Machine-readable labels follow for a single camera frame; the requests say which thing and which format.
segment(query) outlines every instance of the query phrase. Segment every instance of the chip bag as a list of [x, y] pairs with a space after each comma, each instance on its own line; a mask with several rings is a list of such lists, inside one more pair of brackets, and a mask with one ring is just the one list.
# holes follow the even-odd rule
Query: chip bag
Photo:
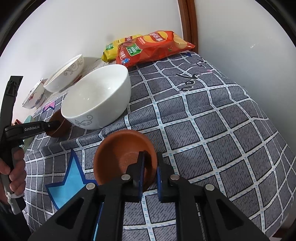
[[156, 31], [126, 41], [118, 46], [116, 63], [126, 67], [156, 61], [194, 48], [173, 31]]
[[111, 44], [106, 45], [105, 50], [103, 52], [103, 56], [101, 57], [101, 59], [106, 63], [110, 62], [112, 60], [115, 60], [119, 44], [124, 43], [125, 41], [129, 41], [133, 38], [140, 37], [140, 36], [142, 36], [142, 35], [136, 34], [136, 35], [133, 35], [133, 36], [130, 36], [127, 38], [115, 40]]

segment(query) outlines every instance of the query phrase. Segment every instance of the metal screw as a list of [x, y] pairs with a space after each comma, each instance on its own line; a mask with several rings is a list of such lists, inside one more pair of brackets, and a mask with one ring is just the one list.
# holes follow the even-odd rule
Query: metal screw
[[213, 191], [215, 187], [212, 184], [207, 184], [205, 185], [205, 189], [207, 189], [208, 191]]
[[94, 183], [88, 183], [87, 185], [86, 185], [86, 189], [87, 190], [92, 190], [92, 189], [94, 189], [96, 187], [96, 185], [94, 184]]
[[131, 178], [131, 176], [130, 176], [129, 174], [123, 174], [123, 175], [121, 176], [121, 179], [124, 180], [124, 181], [127, 181], [127, 180], [129, 180], [130, 178]]
[[179, 175], [176, 175], [176, 174], [173, 174], [173, 175], [170, 176], [170, 178], [172, 180], [176, 181], [176, 180], [179, 180], [180, 179], [180, 176]]

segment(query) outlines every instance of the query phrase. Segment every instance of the white panel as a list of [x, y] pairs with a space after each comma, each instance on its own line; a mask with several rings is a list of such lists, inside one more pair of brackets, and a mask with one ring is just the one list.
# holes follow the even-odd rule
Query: white panel
[[0, 58], [0, 105], [11, 75], [24, 76], [14, 118], [29, 111], [24, 98], [40, 78], [82, 53], [101, 57], [106, 44], [133, 34], [173, 30], [182, 36], [177, 0], [47, 0], [21, 25]]
[[245, 87], [296, 153], [296, 48], [255, 0], [195, 0], [199, 54]]

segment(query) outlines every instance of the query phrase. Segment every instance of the human hand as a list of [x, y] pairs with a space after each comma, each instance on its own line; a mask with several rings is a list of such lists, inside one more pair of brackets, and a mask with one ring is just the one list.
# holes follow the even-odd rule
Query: human hand
[[[22, 194], [26, 188], [25, 179], [27, 173], [25, 171], [26, 163], [24, 161], [24, 150], [22, 148], [18, 149], [13, 154], [13, 157], [17, 161], [17, 163], [11, 172], [9, 166], [0, 158], [0, 173], [4, 175], [9, 174], [9, 178], [12, 181], [10, 183], [10, 189], [15, 193], [15, 195], [18, 196]], [[2, 183], [0, 183], [0, 201], [2, 201], [5, 204], [8, 204]]]

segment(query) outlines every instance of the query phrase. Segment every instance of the tablecloth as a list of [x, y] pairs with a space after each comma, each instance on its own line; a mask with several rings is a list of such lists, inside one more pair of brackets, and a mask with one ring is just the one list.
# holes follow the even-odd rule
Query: tablecloth
[[[287, 217], [296, 187], [295, 156], [249, 94], [194, 52], [129, 70], [132, 91], [124, 113], [100, 130], [72, 126], [62, 138], [35, 137], [25, 154], [24, 210], [32, 231], [88, 182], [106, 136], [144, 133], [176, 174], [218, 187], [267, 236]], [[66, 93], [39, 109], [48, 121]], [[176, 240], [173, 203], [158, 202], [156, 185], [141, 203], [126, 203], [122, 240]]]

